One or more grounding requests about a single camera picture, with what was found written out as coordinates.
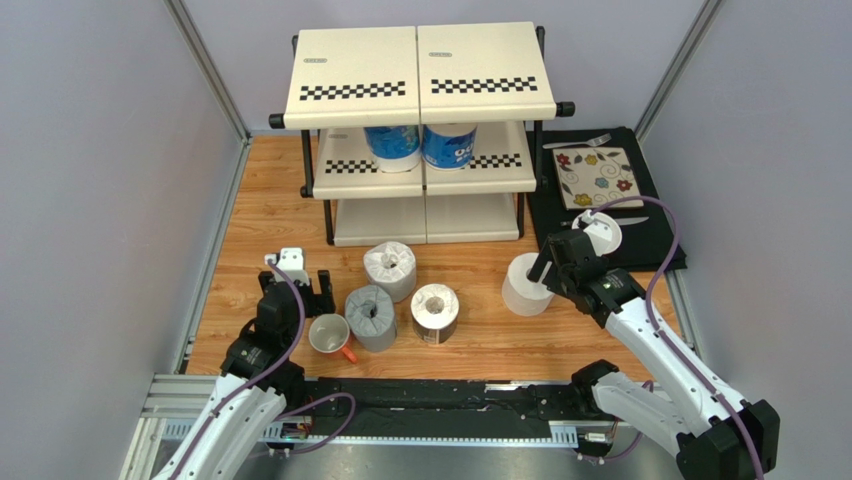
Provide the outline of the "blue label roll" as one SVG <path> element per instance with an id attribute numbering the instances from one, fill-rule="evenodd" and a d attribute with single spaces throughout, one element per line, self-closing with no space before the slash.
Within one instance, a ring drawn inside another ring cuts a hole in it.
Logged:
<path id="1" fill-rule="evenodd" d="M 477 128 L 477 123 L 424 125 L 421 147 L 424 161 L 438 170 L 467 166 L 473 159 Z"/>

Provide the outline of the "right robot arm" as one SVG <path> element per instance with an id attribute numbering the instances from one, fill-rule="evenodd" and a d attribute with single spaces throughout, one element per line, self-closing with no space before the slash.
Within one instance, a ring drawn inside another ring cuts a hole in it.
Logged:
<path id="1" fill-rule="evenodd" d="M 663 389 L 655 394 L 598 360 L 571 377 L 581 411 L 626 421 L 672 455 L 685 479 L 761 479 L 776 467 L 774 407 L 747 400 L 705 365 L 662 320 L 650 292 L 610 268 L 587 233 L 549 235 L 530 277 L 592 317 Z"/>

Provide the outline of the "blue plastic roll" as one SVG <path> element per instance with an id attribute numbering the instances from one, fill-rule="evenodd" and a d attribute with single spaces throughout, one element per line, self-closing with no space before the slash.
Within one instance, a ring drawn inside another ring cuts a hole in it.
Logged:
<path id="1" fill-rule="evenodd" d="M 418 125 L 365 127 L 364 134 L 379 171 L 402 173 L 420 164 L 422 157 Z"/>

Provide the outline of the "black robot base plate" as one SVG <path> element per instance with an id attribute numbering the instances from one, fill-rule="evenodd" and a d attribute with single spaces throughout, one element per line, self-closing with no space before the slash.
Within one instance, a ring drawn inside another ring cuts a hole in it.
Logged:
<path id="1" fill-rule="evenodd" d="M 318 378 L 296 390 L 286 409 L 333 393 L 355 398 L 349 437 L 543 439 L 550 424 L 612 429 L 615 418 L 592 410 L 566 382 Z"/>

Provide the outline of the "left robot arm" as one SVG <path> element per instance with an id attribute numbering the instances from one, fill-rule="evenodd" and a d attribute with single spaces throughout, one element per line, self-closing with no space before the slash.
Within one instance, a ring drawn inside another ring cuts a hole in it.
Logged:
<path id="1" fill-rule="evenodd" d="M 256 313 L 228 347 L 201 413 L 156 479 L 233 479 L 263 431 L 304 399 L 304 369 L 290 356 L 308 319 L 336 311 L 330 272 L 317 276 L 318 291 L 295 272 L 258 275 Z"/>

